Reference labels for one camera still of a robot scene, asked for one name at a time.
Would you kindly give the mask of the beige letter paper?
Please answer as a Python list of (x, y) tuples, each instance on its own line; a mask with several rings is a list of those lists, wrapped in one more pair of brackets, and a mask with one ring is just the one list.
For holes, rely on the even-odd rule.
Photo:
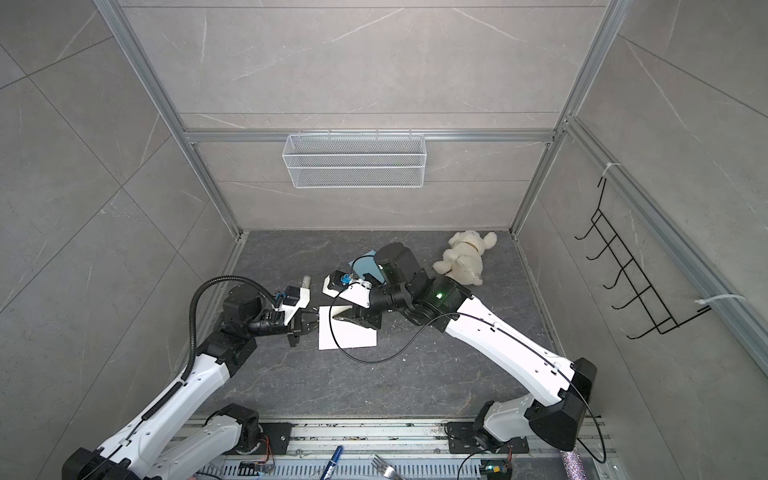
[(330, 306), (321, 306), (319, 313), (318, 349), (335, 350), (375, 347), (377, 331), (356, 325), (335, 322), (329, 314)]

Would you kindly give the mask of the light blue envelope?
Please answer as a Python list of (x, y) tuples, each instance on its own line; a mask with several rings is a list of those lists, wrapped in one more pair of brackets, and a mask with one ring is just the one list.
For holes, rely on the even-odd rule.
[(375, 262), (375, 250), (371, 250), (355, 260), (349, 263), (352, 272), (361, 278), (371, 277), (380, 283), (384, 283), (385, 279), (379, 269), (379, 266)]

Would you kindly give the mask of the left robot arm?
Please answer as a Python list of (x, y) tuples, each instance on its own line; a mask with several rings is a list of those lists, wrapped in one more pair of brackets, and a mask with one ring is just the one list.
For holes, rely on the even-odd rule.
[[(229, 404), (214, 412), (194, 434), (175, 447), (175, 434), (256, 350), (258, 337), (284, 335), (298, 344), (317, 315), (309, 309), (310, 277), (300, 286), (271, 293), (258, 282), (222, 275), (203, 282), (189, 305), (190, 347), (184, 370), (133, 420), (98, 448), (76, 450), (64, 462), (64, 479), (188, 479), (224, 453), (267, 450), (257, 412)], [(221, 322), (198, 339), (197, 311), (203, 294), (218, 284), (233, 284), (223, 303)]]

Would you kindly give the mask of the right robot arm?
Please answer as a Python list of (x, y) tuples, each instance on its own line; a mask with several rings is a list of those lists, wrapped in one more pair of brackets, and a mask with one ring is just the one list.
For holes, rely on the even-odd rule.
[(433, 327), (475, 348), (514, 377), (527, 395), (484, 404), (472, 425), (480, 448), (496, 452), (512, 440), (534, 435), (549, 446), (571, 452), (584, 418), (591, 414), (596, 366), (585, 358), (571, 361), (538, 345), (494, 314), (475, 294), (445, 276), (431, 277), (400, 242), (372, 255), (379, 274), (336, 270), (323, 291), (349, 307), (330, 306), (339, 319), (378, 330), (385, 312), (397, 312), (422, 329)]

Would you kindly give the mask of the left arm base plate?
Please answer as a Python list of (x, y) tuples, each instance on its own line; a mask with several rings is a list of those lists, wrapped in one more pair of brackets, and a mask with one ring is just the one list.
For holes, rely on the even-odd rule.
[(244, 426), (234, 451), (240, 455), (286, 455), (293, 425), (289, 422), (255, 423)]

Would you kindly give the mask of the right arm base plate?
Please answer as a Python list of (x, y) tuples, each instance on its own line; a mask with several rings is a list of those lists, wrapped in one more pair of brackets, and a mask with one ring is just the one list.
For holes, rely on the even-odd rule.
[(527, 454), (530, 452), (526, 437), (515, 437), (501, 442), (490, 434), (476, 431), (472, 422), (447, 422), (443, 430), (448, 439), (449, 452), (452, 454), (480, 452)]

